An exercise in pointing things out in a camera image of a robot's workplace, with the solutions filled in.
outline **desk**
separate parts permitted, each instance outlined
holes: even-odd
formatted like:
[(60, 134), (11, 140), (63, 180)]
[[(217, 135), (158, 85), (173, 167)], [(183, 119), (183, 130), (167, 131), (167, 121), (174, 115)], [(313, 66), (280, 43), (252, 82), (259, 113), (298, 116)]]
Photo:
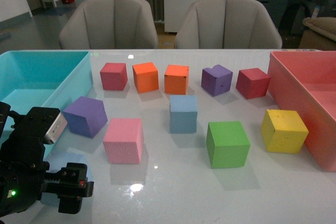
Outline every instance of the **desk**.
[[(77, 215), (36, 202), (14, 223), (335, 223), (336, 173), (323, 172), (304, 146), (299, 154), (267, 153), (260, 133), (274, 100), (245, 100), (235, 89), (240, 69), (267, 72), (270, 50), (98, 50), (91, 52), (93, 88), (88, 96), (104, 101), (108, 118), (142, 118), (144, 151), (139, 165), (108, 162), (102, 139), (65, 130), (55, 150), (84, 154), (94, 176), (94, 195)], [(132, 65), (152, 61), (160, 89), (138, 94)], [(104, 91), (99, 71), (106, 62), (127, 63), (124, 91)], [(169, 95), (163, 76), (168, 64), (190, 66), (187, 94), (197, 95), (195, 134), (169, 133)], [(202, 69), (216, 64), (233, 71), (231, 90), (217, 97), (201, 88)], [(241, 121), (251, 142), (244, 167), (211, 169), (205, 146), (209, 121)]]

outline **floor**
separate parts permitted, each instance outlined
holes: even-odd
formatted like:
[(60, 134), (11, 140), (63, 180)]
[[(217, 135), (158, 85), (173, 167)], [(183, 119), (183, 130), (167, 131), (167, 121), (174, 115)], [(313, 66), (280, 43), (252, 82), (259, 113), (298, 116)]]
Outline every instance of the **floor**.
[[(10, 50), (56, 50), (60, 49), (58, 34), (76, 7), (84, 0), (60, 4), (51, 10), (34, 15), (14, 27), (0, 31), (0, 54)], [(166, 33), (162, 22), (155, 23), (159, 48), (174, 48), (175, 34)]]

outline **teal plastic bin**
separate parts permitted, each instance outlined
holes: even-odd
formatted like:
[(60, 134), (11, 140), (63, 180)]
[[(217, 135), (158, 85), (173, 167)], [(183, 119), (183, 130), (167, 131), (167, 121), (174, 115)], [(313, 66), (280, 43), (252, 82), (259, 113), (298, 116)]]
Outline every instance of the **teal plastic bin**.
[[(88, 51), (9, 51), (0, 55), (0, 100), (27, 114), (35, 106), (63, 111), (86, 96), (93, 81)], [(0, 144), (13, 131), (7, 119)], [(45, 156), (54, 144), (45, 145)]]

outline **cushion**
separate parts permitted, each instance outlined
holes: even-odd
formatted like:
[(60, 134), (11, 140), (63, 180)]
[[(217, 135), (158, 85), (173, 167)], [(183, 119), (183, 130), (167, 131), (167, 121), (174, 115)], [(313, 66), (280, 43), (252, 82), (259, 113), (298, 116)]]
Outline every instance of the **cushion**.
[(334, 17), (319, 17), (305, 18), (302, 22), (311, 30), (326, 36), (327, 38), (336, 41), (336, 18)]

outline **camera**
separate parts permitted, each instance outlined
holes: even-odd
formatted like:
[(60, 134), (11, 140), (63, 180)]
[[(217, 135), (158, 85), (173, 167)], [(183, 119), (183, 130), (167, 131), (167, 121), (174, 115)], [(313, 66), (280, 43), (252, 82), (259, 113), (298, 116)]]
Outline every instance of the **camera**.
[(43, 161), (44, 144), (55, 144), (67, 125), (56, 108), (33, 107), (26, 115), (0, 102), (0, 136), (8, 116), (13, 131), (0, 148), (0, 217), (27, 210), (42, 193), (57, 194), (58, 211), (77, 214), (83, 197), (91, 197), (86, 164), (68, 163), (56, 173), (48, 173)]

